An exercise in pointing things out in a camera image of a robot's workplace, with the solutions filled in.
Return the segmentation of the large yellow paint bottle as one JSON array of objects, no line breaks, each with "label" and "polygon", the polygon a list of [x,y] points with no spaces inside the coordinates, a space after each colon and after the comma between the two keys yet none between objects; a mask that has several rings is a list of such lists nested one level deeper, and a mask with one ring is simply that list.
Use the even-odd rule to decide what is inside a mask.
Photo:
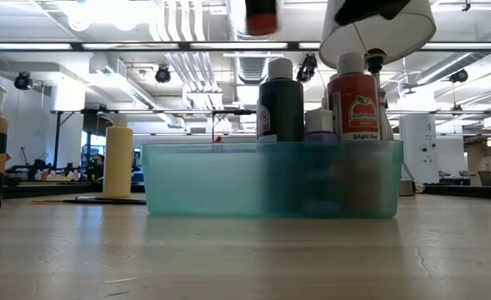
[{"label": "large yellow paint bottle", "polygon": [[110,114],[112,125],[106,129],[103,196],[129,198],[132,184],[133,130],[127,116]]}]

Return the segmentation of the small purple paint bottle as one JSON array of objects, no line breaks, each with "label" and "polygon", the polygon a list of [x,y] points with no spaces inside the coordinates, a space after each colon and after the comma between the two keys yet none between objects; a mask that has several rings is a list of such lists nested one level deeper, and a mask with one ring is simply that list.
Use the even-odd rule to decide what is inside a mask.
[{"label": "small purple paint bottle", "polygon": [[304,114],[306,141],[334,143],[338,135],[333,128],[333,112],[325,109],[314,109]]}]

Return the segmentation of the person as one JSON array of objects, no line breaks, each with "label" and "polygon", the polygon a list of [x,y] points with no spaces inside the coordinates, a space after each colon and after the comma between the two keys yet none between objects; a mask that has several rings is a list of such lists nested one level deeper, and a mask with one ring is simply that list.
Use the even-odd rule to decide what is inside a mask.
[{"label": "person", "polygon": [[96,154],[88,164],[88,178],[97,181],[104,174],[104,156]]}]

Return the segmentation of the teal translucent plastic bin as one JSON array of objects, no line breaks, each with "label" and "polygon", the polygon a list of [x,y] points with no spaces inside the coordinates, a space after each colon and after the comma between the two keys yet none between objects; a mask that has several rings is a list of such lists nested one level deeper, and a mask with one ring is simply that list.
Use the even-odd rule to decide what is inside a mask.
[{"label": "teal translucent plastic bin", "polygon": [[392,218],[400,141],[147,144],[148,211],[270,218]]}]

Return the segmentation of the small red paint bottle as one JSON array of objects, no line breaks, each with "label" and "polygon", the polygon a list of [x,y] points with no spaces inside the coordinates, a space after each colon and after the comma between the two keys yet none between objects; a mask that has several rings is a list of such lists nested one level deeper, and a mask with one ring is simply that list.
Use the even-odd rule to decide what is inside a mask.
[{"label": "small red paint bottle", "polygon": [[277,0],[245,0],[245,8],[248,35],[258,37],[277,32]]}]

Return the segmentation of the white-shaded table lamp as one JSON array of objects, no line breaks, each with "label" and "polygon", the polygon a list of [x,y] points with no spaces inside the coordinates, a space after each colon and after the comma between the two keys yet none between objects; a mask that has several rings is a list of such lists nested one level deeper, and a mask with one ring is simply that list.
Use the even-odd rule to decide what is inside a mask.
[{"label": "white-shaded table lamp", "polygon": [[321,61],[336,70],[336,61],[345,53],[363,55],[363,73],[375,78],[378,92],[380,139],[378,141],[341,141],[349,155],[340,164],[340,183],[349,198],[378,198],[388,183],[391,157],[387,153],[393,141],[393,129],[386,115],[385,92],[380,87],[384,65],[420,49],[436,31],[428,0],[411,0],[392,20],[380,16],[340,26],[336,12],[346,0],[328,0],[319,47]]}]

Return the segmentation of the large grey paint bottle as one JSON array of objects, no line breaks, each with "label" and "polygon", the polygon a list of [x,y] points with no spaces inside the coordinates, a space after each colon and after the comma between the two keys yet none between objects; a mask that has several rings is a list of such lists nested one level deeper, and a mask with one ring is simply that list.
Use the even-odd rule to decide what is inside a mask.
[{"label": "large grey paint bottle", "polygon": [[256,112],[261,143],[303,140],[303,85],[293,79],[291,60],[278,58],[268,64],[268,78],[259,86]]}]

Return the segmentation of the large red paint bottle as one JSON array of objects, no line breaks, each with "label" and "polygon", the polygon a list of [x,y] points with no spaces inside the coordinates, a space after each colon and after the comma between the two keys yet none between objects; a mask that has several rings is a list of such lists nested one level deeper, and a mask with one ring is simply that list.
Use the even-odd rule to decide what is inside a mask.
[{"label": "large red paint bottle", "polygon": [[342,54],[336,77],[328,84],[329,108],[340,141],[378,141],[380,126],[378,92],[373,76],[363,73],[363,55]]}]

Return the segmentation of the black overhead crossbar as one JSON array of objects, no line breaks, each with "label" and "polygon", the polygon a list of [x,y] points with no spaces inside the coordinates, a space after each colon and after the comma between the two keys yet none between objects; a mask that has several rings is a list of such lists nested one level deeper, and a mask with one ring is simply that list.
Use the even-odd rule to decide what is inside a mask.
[{"label": "black overhead crossbar", "polygon": [[[0,42],[0,52],[316,52],[319,42]],[[429,42],[422,52],[491,53],[491,42]]]}]

